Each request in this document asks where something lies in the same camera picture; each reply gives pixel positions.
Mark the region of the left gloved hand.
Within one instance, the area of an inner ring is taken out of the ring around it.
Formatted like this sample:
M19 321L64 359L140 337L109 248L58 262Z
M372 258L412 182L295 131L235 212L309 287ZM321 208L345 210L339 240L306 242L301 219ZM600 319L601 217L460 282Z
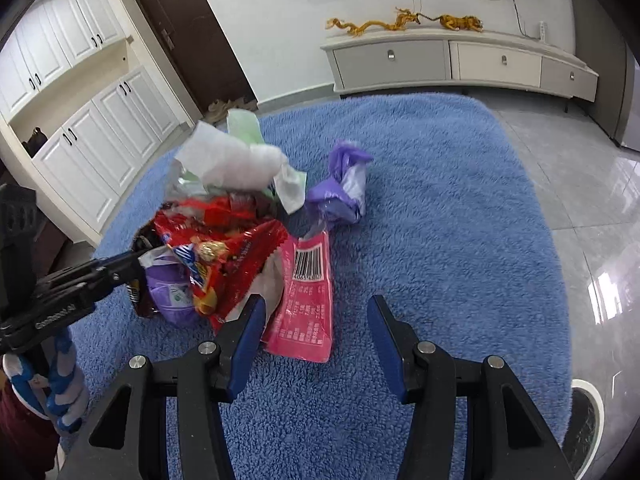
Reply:
M3 356L2 368L11 391L22 408L50 420L59 434L73 434L82 424L89 393L70 331L58 330L34 350L36 356Z

